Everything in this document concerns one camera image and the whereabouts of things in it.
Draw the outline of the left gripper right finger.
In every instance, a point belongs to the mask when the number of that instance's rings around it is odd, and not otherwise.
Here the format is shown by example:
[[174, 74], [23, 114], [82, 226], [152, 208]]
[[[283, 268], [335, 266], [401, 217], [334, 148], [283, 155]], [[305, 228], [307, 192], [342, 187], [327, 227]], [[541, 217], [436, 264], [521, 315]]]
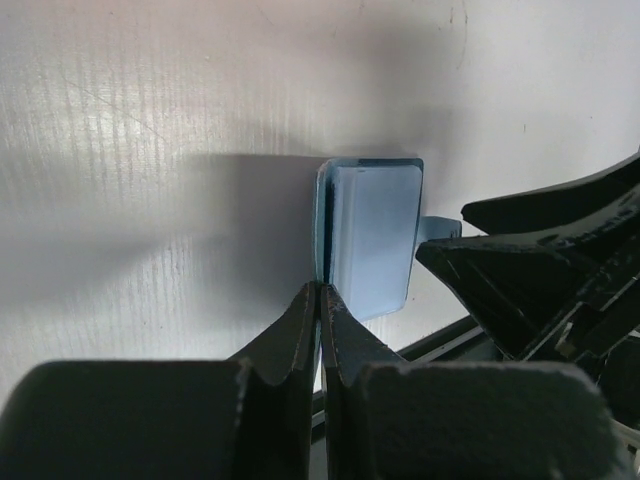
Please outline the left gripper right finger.
[[621, 479], [596, 385], [555, 362], [408, 362], [319, 290], [332, 479]]

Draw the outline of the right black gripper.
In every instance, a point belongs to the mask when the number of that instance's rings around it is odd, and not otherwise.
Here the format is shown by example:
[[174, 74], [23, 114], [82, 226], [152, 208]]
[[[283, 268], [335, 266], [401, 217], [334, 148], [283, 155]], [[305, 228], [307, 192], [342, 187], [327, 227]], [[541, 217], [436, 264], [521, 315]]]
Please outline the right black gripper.
[[639, 323], [638, 184], [634, 153], [573, 181], [468, 203], [463, 219], [489, 236], [427, 241], [416, 258], [506, 357], [598, 376]]

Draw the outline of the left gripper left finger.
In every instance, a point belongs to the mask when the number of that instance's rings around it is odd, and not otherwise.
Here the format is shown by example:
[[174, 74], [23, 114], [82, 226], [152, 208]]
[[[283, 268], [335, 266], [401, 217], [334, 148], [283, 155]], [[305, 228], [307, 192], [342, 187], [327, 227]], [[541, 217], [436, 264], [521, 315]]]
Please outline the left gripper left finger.
[[319, 287], [226, 360], [55, 361], [1, 415], [5, 479], [304, 479]]

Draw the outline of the blue leather card holder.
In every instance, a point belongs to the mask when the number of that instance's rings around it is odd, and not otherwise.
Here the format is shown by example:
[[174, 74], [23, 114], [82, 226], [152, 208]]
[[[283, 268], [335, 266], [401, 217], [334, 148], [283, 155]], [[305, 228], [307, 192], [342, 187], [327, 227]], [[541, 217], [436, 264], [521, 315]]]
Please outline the blue leather card holder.
[[402, 309], [417, 247], [458, 238], [458, 220], [421, 213], [420, 158], [333, 158], [317, 171], [314, 278], [331, 284], [359, 321]]

